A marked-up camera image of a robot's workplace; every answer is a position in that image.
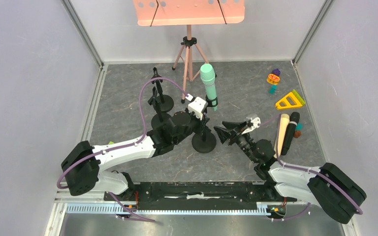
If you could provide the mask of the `black microphone desk stand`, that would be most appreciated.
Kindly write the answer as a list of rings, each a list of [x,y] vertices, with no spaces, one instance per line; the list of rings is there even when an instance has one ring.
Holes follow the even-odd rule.
[[[170,112],[174,107],[174,101],[171,96],[163,93],[161,83],[163,79],[152,81],[152,84],[155,84],[157,95],[154,94],[154,101],[159,103],[160,110],[162,112]]]

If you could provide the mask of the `yellow microphone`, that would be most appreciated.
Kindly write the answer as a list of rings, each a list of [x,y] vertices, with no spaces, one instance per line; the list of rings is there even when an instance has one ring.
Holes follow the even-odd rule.
[[[274,157],[276,158],[277,155],[281,156],[282,155],[282,146],[284,142],[284,137],[286,133],[287,126],[289,124],[290,117],[288,114],[281,114],[280,120],[278,121],[278,132],[277,132],[277,137],[276,137],[276,143],[274,150],[276,154]]]

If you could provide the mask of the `black microphone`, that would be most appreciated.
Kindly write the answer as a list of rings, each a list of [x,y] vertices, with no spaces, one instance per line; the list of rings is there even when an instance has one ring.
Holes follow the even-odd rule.
[[[296,130],[296,126],[300,121],[300,114],[298,112],[293,112],[289,117],[289,123],[286,128],[281,155],[286,155],[290,149],[292,139]]]

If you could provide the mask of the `green microphone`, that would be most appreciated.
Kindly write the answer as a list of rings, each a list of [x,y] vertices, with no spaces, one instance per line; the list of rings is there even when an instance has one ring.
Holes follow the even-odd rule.
[[[200,78],[206,90],[207,100],[210,101],[213,111],[218,109],[218,95],[215,86],[216,73],[211,64],[205,63],[200,67]]]

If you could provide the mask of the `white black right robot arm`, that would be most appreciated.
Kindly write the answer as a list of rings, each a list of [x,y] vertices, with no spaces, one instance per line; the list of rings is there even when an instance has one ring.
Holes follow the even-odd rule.
[[[256,175],[270,184],[265,196],[276,201],[280,197],[295,198],[316,205],[335,221],[347,224],[355,214],[363,213],[361,205],[367,198],[365,191],[333,163],[321,167],[306,167],[280,160],[271,141],[255,141],[250,121],[222,122],[214,130],[222,144],[237,145],[255,163]]]

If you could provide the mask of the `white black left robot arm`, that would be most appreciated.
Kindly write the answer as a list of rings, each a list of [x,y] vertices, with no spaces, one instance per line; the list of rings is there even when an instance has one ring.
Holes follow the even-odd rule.
[[[163,124],[146,135],[111,145],[91,146],[79,142],[61,163],[63,179],[71,196],[80,196],[91,190],[112,192],[122,200],[130,200],[135,187],[125,172],[115,174],[109,168],[137,159],[147,159],[171,152],[190,135],[202,134],[209,128],[210,119],[194,112],[176,112]]]

